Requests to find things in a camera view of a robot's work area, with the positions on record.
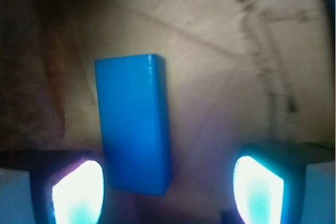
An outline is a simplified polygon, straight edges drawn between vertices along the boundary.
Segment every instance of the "black light housing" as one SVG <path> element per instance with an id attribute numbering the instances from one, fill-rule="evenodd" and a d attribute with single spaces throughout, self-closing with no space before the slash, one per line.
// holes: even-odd
<path id="1" fill-rule="evenodd" d="M 29 174 L 31 203 L 36 223 L 96 223 L 98 221 L 104 183 L 101 166 L 91 151 L 0 152 L 0 168 L 25 171 Z M 80 177 L 73 184 L 71 180 L 76 179 L 75 174 Z M 91 202 L 85 200 L 86 193 L 90 194 L 89 197 L 93 195 L 94 199 L 98 199 L 94 202 L 96 205 L 91 206 Z M 62 196 L 59 195 L 63 194 L 67 194 L 70 202 L 66 203 L 67 199 L 63 201 L 60 198 Z"/>
<path id="2" fill-rule="evenodd" d="M 334 160 L 333 144 L 268 141 L 244 146 L 233 181 L 236 206 L 243 221 L 334 222 L 335 193 L 325 191 L 329 188 L 335 192 Z M 319 200 L 312 198 L 315 190 Z"/>

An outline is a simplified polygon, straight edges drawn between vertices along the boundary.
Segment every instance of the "glowing light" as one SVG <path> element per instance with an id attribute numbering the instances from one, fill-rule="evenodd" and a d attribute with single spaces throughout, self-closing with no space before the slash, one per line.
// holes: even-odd
<path id="1" fill-rule="evenodd" d="M 234 195 L 245 223 L 281 222 L 284 181 L 250 156 L 243 156 L 234 169 Z"/>
<path id="2" fill-rule="evenodd" d="M 104 177 L 96 161 L 86 161 L 52 189 L 56 223 L 97 223 L 101 214 Z"/>

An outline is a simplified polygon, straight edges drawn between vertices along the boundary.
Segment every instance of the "blue block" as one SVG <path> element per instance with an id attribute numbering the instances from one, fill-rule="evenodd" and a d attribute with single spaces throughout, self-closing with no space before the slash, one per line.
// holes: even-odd
<path id="1" fill-rule="evenodd" d="M 152 54 L 102 59 L 95 68 L 108 182 L 164 194 L 171 179 L 164 59 Z"/>

